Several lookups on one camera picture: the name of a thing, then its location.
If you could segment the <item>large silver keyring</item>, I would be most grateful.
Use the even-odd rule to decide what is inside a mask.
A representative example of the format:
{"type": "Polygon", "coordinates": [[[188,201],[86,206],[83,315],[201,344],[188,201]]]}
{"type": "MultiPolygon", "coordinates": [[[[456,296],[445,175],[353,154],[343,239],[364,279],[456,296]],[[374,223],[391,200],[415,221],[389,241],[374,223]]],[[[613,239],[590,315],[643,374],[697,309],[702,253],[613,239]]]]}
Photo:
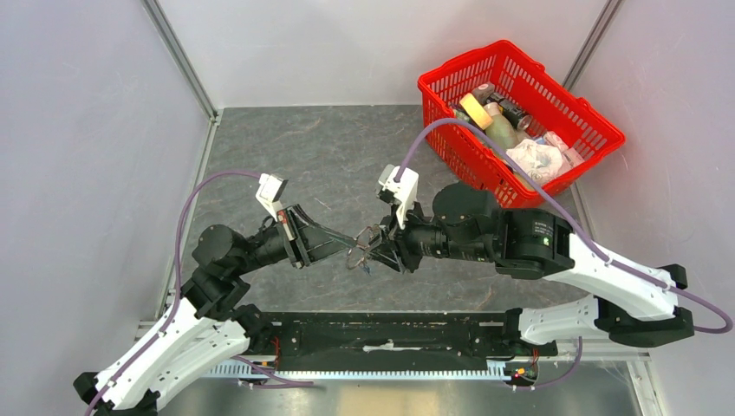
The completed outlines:
{"type": "Polygon", "coordinates": [[[361,259],[363,254],[364,252],[356,247],[349,249],[346,259],[346,267],[348,270],[361,270],[366,275],[370,276],[371,269],[369,269],[369,272],[367,273],[364,269],[358,267],[358,261],[361,259]]]}

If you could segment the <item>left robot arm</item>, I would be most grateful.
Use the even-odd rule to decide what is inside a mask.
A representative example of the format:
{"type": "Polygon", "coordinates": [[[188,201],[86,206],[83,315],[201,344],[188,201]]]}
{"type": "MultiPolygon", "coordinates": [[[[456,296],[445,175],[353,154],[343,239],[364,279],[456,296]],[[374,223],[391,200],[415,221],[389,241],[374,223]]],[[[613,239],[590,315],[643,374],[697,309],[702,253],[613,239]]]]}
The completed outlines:
{"type": "Polygon", "coordinates": [[[314,222],[300,205],[266,218],[244,237],[215,224],[192,253],[197,268],[161,318],[108,368],[73,383],[88,415],[156,415],[172,398],[234,355],[261,354],[272,341],[262,311],[241,299],[246,273],[287,260],[297,269],[356,245],[314,222]]]}

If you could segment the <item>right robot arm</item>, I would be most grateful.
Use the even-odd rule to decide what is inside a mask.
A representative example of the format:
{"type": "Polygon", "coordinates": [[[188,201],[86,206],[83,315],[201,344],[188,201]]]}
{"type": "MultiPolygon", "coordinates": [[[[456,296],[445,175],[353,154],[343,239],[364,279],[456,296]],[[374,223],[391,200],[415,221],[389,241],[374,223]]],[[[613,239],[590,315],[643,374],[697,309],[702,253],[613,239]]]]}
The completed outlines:
{"type": "Polygon", "coordinates": [[[683,267],[672,264],[641,279],[645,267],[610,257],[602,260],[571,224],[541,209],[504,209],[486,191],[464,183],[436,194],[433,215],[414,206],[400,223],[390,215],[360,237],[351,264],[375,261],[413,272],[422,259],[490,263],[514,279],[565,283],[585,297],[543,308],[509,309],[500,331],[502,347],[523,354],[533,345],[562,338],[606,336],[637,348],[654,348],[694,334],[693,315],[665,290],[686,285],[683,267]]]}

